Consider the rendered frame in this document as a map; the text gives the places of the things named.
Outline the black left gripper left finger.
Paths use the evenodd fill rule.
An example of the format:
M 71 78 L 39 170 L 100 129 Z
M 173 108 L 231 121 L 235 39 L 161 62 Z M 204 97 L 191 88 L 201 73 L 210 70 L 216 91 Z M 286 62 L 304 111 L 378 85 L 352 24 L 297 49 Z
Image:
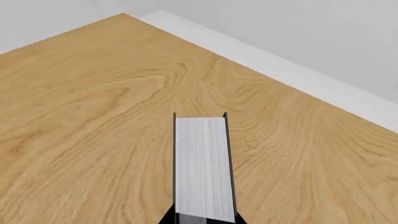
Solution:
M 172 204 L 158 224 L 175 224 L 175 205 Z

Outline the black hardcover book white pages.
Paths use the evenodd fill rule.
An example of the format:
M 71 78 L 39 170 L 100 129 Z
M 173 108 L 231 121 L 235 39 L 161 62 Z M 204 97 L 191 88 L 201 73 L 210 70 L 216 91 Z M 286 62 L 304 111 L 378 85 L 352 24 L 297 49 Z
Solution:
M 236 224 L 231 153 L 224 117 L 175 118 L 176 224 Z

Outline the white baseboard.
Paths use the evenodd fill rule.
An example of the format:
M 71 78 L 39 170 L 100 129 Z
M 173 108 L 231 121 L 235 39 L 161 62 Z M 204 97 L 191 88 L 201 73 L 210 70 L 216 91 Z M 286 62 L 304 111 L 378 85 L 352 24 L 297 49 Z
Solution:
M 153 12 L 140 18 L 140 21 L 398 133 L 398 103 L 385 100 L 169 12 Z M 47 25 L 31 18 L 17 20 L 0 14 L 0 54 L 85 26 L 89 22 L 91 20 L 79 17 L 75 22 L 66 24 L 51 19 Z

